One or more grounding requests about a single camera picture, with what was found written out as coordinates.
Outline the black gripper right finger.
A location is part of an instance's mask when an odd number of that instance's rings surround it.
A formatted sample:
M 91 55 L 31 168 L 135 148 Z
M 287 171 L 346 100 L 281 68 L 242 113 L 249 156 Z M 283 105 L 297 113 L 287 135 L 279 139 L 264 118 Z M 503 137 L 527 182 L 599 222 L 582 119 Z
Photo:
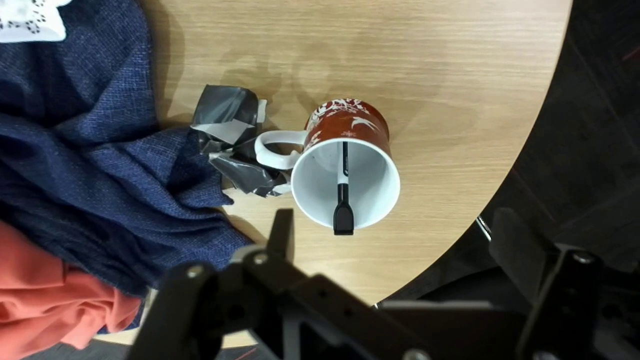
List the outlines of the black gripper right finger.
M 530 312 L 524 360 L 640 360 L 640 275 L 578 246 L 547 239 L 514 209 L 499 208 L 491 254 Z

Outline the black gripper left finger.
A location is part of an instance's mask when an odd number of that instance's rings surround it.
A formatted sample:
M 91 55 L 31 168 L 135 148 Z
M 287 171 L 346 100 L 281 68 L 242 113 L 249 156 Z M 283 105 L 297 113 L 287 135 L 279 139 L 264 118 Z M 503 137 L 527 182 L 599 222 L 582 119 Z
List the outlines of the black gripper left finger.
M 277 211 L 269 242 L 237 251 L 227 270 L 174 268 L 126 360 L 217 360 L 246 329 L 273 360 L 375 360 L 355 329 L 359 304 L 292 255 L 294 211 Z

